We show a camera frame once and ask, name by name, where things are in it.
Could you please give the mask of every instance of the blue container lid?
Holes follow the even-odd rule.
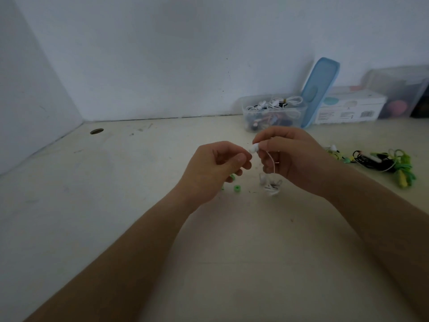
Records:
[[[313,68],[301,97],[307,103],[301,127],[305,129],[314,120],[320,104],[325,99],[340,71],[340,63],[326,57],[320,58]]]

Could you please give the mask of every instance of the desk surface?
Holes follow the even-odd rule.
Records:
[[[404,149],[410,189],[356,169],[429,212],[429,120],[308,132],[346,154]],[[241,116],[88,123],[0,177],[0,320],[21,321],[92,262],[175,185],[197,146],[247,148],[253,137]],[[287,181],[268,197],[258,160],[236,179],[241,193],[226,185],[186,222],[142,320],[416,321],[340,214]]]

